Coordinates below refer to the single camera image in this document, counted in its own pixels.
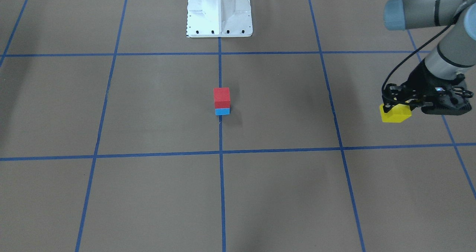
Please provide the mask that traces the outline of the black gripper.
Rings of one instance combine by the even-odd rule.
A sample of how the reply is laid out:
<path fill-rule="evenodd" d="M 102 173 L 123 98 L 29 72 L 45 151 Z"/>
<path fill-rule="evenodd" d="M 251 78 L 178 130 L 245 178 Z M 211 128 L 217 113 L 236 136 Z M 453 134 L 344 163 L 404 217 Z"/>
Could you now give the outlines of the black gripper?
<path fill-rule="evenodd" d="M 467 89 L 465 75 L 454 73 L 452 79 L 433 75 L 422 61 L 403 85 L 388 83 L 382 90 L 383 112 L 398 105 L 413 111 L 420 107 L 425 114 L 459 116 L 472 110 L 469 101 L 474 93 Z"/>

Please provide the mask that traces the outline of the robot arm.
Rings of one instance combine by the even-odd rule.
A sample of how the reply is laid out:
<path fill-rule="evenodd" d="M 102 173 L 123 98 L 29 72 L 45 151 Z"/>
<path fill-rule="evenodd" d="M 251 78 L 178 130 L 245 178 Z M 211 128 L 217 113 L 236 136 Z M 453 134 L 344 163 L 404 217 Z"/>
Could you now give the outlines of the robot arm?
<path fill-rule="evenodd" d="M 471 111 L 474 93 L 466 72 L 475 66 L 475 0 L 389 0 L 384 9 L 388 30 L 442 26 L 434 49 L 400 84 L 382 85 L 380 113 L 400 123 L 420 108 L 425 114 L 459 116 Z"/>

